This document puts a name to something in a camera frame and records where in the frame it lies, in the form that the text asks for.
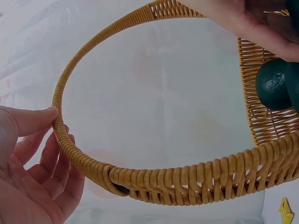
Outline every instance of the basket handle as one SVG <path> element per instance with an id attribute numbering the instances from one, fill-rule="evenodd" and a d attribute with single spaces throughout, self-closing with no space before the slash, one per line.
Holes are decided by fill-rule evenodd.
<path id="1" fill-rule="evenodd" d="M 89 157 L 75 146 L 66 132 L 62 118 L 62 97 L 68 78 L 70 77 L 79 61 L 88 52 L 90 52 L 94 47 L 103 42 L 105 39 L 121 32 L 122 30 L 155 20 L 202 17 L 204 16 L 176 2 L 175 0 L 154 1 L 129 13 L 128 15 L 122 17 L 112 25 L 99 32 L 79 50 L 79 52 L 71 59 L 71 61 L 63 71 L 56 85 L 52 100 L 52 105 L 57 107 L 59 111 L 58 117 L 53 123 L 53 129 L 56 139 L 63 152 L 69 158 L 70 162 L 86 177 L 88 177 L 107 191 L 119 196 L 128 196 L 131 190 L 135 192 L 140 190 L 154 191 L 159 193 L 162 192 L 161 189 L 158 188 L 152 189 L 150 185 L 146 183 L 142 184 L 144 185 L 144 187 L 140 187 L 137 182 L 139 182 L 140 174 L 143 174 L 145 172 L 144 170 L 140 171 L 117 168 L 111 164 L 103 163 Z M 136 176 L 136 183 L 131 183 L 130 181 L 128 182 L 128 180 L 126 180 L 125 176 L 128 173 Z M 168 178 L 172 179 L 174 172 L 172 171 L 172 169 L 169 169 L 165 174 L 169 176 Z"/>

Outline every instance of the wicker basket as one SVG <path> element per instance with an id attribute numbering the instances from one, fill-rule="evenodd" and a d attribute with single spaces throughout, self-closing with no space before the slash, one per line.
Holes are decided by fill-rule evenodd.
<path id="1" fill-rule="evenodd" d="M 162 205 L 219 202 L 297 179 L 299 117 L 294 110 L 269 111 L 255 90 L 258 69 L 275 56 L 240 38 L 237 44 L 244 101 L 256 148 L 183 168 L 135 170 L 96 161 L 72 143 L 62 119 L 62 96 L 77 63 L 99 43 L 124 29 L 155 20 L 190 17 L 204 16 L 175 0 L 157 0 L 119 19 L 81 48 L 63 71 L 53 97 L 53 106 L 59 110 L 53 128 L 63 152 L 78 170 L 107 191 Z"/>

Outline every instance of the fingernail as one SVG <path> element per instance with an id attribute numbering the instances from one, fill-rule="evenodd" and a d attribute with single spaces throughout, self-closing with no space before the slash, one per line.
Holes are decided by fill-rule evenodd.
<path id="1" fill-rule="evenodd" d="M 50 106 L 49 108 L 46 109 L 47 111 L 56 111 L 57 108 L 54 106 Z"/>

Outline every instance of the finger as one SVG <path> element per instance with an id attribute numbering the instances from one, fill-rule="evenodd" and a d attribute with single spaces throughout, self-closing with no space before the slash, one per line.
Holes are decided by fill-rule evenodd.
<path id="1" fill-rule="evenodd" d="M 70 134 L 70 139 L 75 143 L 75 137 Z M 65 188 L 69 178 L 70 163 L 66 155 L 60 151 L 59 160 L 52 178 L 48 179 L 44 184 L 44 188 L 51 198 L 55 199 Z"/>
<path id="2" fill-rule="evenodd" d="M 28 111 L 0 106 L 7 113 L 7 119 L 14 124 L 14 130 L 19 137 L 41 132 L 51 126 L 57 117 L 58 110 L 50 107 L 42 111 Z"/>
<path id="3" fill-rule="evenodd" d="M 22 165 L 25 165 L 34 156 L 49 129 L 26 136 L 15 145 L 12 153 L 19 159 Z"/>
<path id="4" fill-rule="evenodd" d="M 290 16 L 267 14 L 267 24 L 291 42 L 299 43 L 299 30 L 294 27 Z"/>
<path id="5" fill-rule="evenodd" d="M 299 44 L 259 22 L 244 23 L 242 26 L 246 29 L 243 29 L 240 37 L 260 45 L 285 61 L 299 62 Z"/>
<path id="6" fill-rule="evenodd" d="M 67 125 L 65 125 L 65 129 L 68 133 L 69 128 Z M 46 141 L 39 164 L 34 165 L 28 170 L 30 175 L 40 184 L 53 176 L 59 151 L 60 147 L 53 132 Z"/>
<path id="7" fill-rule="evenodd" d="M 79 205 L 83 194 L 84 180 L 84 175 L 71 164 L 70 176 L 64 192 L 54 200 L 63 212 L 65 219 L 67 219 Z"/>
<path id="8" fill-rule="evenodd" d="M 0 169 L 7 163 L 18 136 L 28 136 L 47 129 L 57 116 L 57 109 L 26 111 L 0 106 Z"/>

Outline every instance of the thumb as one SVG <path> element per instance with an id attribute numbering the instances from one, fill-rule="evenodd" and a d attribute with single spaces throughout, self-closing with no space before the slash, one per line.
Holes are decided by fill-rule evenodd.
<path id="1" fill-rule="evenodd" d="M 28 136 L 43 131 L 51 126 L 57 117 L 58 110 L 50 107 L 42 111 L 28 111 L 0 106 L 1 120 L 10 124 L 18 137 Z"/>

